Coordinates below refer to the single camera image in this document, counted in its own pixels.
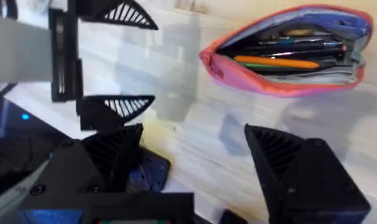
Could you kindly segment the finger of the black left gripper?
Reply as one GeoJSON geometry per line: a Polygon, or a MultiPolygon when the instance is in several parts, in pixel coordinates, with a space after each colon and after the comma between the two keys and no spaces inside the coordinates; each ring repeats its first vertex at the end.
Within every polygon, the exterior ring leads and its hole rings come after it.
{"type": "Polygon", "coordinates": [[[77,1],[77,15],[88,22],[158,29],[152,17],[135,0],[77,1]]]}
{"type": "Polygon", "coordinates": [[[82,131],[107,131],[123,127],[152,105],[154,95],[95,95],[78,100],[82,131]]]}

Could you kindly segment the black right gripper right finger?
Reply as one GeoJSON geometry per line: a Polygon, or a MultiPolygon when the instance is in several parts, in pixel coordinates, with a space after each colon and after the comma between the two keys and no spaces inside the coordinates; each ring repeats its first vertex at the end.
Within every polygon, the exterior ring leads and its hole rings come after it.
{"type": "Polygon", "coordinates": [[[246,124],[270,223],[357,224],[371,205],[329,145],[246,124]]]}

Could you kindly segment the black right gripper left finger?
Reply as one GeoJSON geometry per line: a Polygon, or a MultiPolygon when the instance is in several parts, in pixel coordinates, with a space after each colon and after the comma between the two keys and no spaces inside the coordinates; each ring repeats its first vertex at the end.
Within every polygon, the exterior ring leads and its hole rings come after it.
{"type": "Polygon", "coordinates": [[[30,194],[127,191],[129,174],[141,160],[142,132],[143,125],[134,124],[61,143],[30,194]]]}

